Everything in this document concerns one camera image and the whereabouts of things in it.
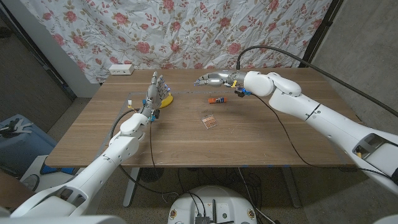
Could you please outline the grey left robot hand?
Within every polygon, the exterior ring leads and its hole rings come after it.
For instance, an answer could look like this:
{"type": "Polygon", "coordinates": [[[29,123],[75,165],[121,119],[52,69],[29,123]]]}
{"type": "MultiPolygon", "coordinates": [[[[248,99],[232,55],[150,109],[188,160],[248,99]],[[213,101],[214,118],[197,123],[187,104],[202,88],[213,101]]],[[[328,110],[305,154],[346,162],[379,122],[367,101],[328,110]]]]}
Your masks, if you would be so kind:
{"type": "Polygon", "coordinates": [[[160,108],[162,100],[168,96],[169,91],[170,88],[165,84],[163,76],[154,72],[147,90],[146,102],[141,108],[140,114],[151,119],[153,113],[160,108]]]}

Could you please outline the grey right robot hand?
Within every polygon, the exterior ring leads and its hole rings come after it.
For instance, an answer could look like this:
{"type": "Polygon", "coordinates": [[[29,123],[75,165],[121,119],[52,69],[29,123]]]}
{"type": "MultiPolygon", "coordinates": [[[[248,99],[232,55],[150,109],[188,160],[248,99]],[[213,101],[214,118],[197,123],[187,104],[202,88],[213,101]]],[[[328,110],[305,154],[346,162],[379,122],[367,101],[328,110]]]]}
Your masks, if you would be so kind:
{"type": "Polygon", "coordinates": [[[228,88],[234,88],[237,86],[241,86],[244,83],[245,76],[246,72],[240,72],[237,70],[219,70],[200,76],[198,80],[194,82],[194,85],[207,85],[213,87],[221,87],[224,85],[228,88]]]}

